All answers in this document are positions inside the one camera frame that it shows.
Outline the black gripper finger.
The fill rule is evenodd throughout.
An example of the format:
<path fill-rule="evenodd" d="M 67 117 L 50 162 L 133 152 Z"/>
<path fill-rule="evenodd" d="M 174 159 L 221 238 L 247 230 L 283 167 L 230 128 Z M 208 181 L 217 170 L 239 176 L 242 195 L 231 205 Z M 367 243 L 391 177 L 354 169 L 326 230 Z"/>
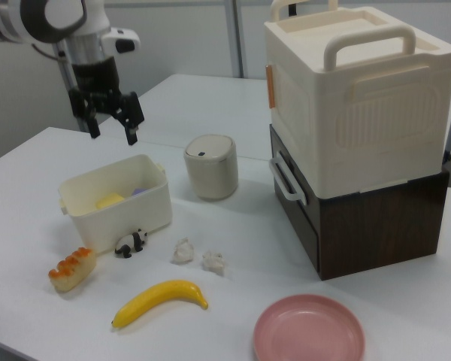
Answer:
<path fill-rule="evenodd" d="M 96 119 L 96 109 L 89 93 L 78 88 L 68 91 L 73 115 L 86 127 L 91 138 L 100 136 L 100 130 Z"/>
<path fill-rule="evenodd" d="M 114 94 L 113 110 L 112 117 L 123 126 L 128 144 L 134 145 L 138 141 L 138 127 L 144 121 L 138 95 L 135 92 Z"/>

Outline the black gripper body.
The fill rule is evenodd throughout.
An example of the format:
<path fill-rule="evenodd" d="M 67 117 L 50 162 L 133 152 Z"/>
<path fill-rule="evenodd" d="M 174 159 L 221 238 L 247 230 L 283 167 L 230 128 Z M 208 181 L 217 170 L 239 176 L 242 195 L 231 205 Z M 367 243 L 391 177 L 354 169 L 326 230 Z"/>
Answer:
<path fill-rule="evenodd" d="M 77 83 L 71 89 L 74 114 L 85 114 L 86 109 L 103 114 L 118 111 L 120 79 L 113 57 L 93 64 L 73 64 L 72 69 Z"/>

